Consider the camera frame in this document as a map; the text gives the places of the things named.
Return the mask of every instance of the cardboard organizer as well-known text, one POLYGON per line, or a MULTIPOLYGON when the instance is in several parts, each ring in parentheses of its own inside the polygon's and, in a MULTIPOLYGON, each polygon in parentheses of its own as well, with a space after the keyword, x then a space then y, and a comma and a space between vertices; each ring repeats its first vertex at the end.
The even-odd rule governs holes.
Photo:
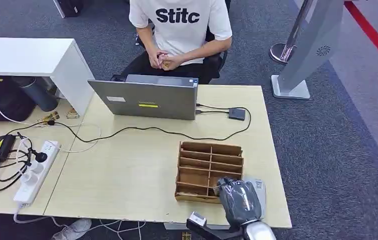
POLYGON ((203 142, 180 142, 176 200, 219 204, 213 188, 218 179, 242 179, 242 148, 203 142))

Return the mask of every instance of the laptop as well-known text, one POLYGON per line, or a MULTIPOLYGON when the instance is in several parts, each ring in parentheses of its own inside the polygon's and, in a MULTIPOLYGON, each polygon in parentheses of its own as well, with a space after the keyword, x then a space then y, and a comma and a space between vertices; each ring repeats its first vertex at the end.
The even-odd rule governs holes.
POLYGON ((130 74, 88 82, 113 114, 195 120, 197 78, 130 74))

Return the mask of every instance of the wooden desk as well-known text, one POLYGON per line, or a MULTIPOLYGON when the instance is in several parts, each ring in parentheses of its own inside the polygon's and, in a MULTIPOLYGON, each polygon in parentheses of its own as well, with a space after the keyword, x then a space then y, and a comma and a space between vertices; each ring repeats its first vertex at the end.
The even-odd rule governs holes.
MULTIPOLYGON (((265 181, 267 216, 272 227, 290 228, 279 166, 260 86, 200 85, 198 103, 213 107, 246 107, 252 113, 249 130, 220 143, 243 149, 244 174, 265 181)), ((241 130, 247 121, 225 114, 204 113, 195 121, 113 115, 95 95, 84 122, 95 123, 107 136, 124 127, 159 127, 194 137, 222 138, 241 130)), ((94 130, 82 126, 79 136, 92 139, 94 130)), ((220 204, 176 201, 175 177, 182 136, 149 130, 127 130, 101 140, 84 153, 70 154, 45 215, 185 223, 198 211, 212 225, 228 225, 220 204)), ((73 148, 80 149, 76 140, 73 148)))
MULTIPOLYGON (((62 123, 69 124, 69 125, 76 125, 76 124, 81 123, 82 118, 67 119, 65 117, 66 113, 70 109, 71 109, 71 105, 66 100, 60 101, 59 106, 55 109, 56 111, 58 111, 61 117, 59 121, 62 123)), ((39 107, 37 107, 34 110, 34 112, 31 114, 31 116, 25 122, 35 123, 37 122, 38 119, 41 119, 47 114, 48 114, 47 112, 43 112, 41 111, 39 107)), ((23 128, 23 127, 25 127, 25 125, 23 124, 12 123, 12 122, 0 122, 0 136, 6 134, 10 130, 23 128)), ((45 127, 45 128, 32 127, 27 130, 21 130, 20 133, 29 138, 39 137, 39 138, 32 138, 34 149, 36 151, 40 150, 45 140, 58 141, 60 144, 62 144, 61 148, 68 150, 72 146, 72 143, 74 142, 74 138, 75 138, 69 131, 64 130, 63 127, 45 127)), ((18 143, 19 141, 17 139, 14 149, 18 147, 18 143)), ((46 209, 47 203, 53 192, 53 189, 58 180, 59 174, 62 170, 62 167, 65 163, 67 156, 68 156, 68 153, 63 152, 63 151, 59 152, 34 203, 32 204, 32 206, 23 209, 21 211, 22 214, 43 215, 43 212, 46 209)), ((14 160, 8 160, 3 164, 6 165, 8 163, 13 163, 13 162, 14 160)), ((6 179, 12 176, 14 173, 16 173, 16 171, 20 167, 21 167, 21 163, 19 165, 13 165, 6 168, 0 168, 0 178, 6 179)), ((0 188, 6 186, 7 184, 9 183, 0 182, 0 188)), ((20 186, 20 182, 18 181, 9 189, 0 192, 0 213, 12 214, 15 212, 15 210, 17 209, 17 203, 13 201, 13 198, 19 186, 20 186)))

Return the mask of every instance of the black cylinder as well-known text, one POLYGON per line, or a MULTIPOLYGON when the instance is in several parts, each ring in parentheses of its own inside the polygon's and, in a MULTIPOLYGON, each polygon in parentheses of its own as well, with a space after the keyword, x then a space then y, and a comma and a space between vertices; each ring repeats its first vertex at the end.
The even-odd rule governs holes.
POLYGON ((45 112, 50 112, 58 106, 56 97, 47 91, 39 78, 32 76, 13 76, 12 80, 45 112))

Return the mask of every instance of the gray robot arm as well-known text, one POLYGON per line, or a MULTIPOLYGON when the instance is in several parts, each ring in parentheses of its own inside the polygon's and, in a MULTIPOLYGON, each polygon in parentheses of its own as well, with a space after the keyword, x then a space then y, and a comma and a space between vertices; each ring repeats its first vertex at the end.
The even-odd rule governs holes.
POLYGON ((186 227, 207 240, 227 240, 243 237, 245 240, 276 240, 270 226, 260 220, 261 203, 251 182, 228 177, 218 180, 214 189, 230 224, 229 231, 212 230, 207 219, 193 212, 186 227))

